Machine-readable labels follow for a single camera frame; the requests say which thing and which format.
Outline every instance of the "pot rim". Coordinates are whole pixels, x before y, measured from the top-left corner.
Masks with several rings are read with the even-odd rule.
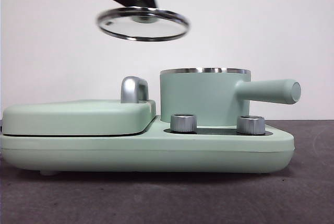
[[[186,74],[186,73],[231,73],[231,74],[250,74],[250,70],[225,67],[192,67],[167,69],[160,74]]]

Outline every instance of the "floor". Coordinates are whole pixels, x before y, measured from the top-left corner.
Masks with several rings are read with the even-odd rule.
[[[334,121],[268,121],[295,136],[272,174],[40,176],[1,161],[1,224],[334,223]]]

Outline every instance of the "mint green pot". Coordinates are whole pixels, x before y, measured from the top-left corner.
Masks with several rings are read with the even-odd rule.
[[[160,74],[161,120],[172,114],[197,116],[199,126],[232,126],[249,115],[249,101],[294,104],[301,95],[293,79],[252,81],[249,70],[180,68]]]

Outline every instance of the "pot handle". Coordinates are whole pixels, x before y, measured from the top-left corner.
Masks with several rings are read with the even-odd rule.
[[[294,79],[240,82],[238,99],[295,104],[301,97],[301,86]]]
[[[127,76],[122,81],[121,103],[139,103],[148,100],[147,81],[136,77]]]

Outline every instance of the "glass lid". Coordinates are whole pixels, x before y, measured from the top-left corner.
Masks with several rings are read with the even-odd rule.
[[[136,6],[105,11],[97,24],[108,35],[133,41],[175,40],[189,30],[189,22],[180,14]]]

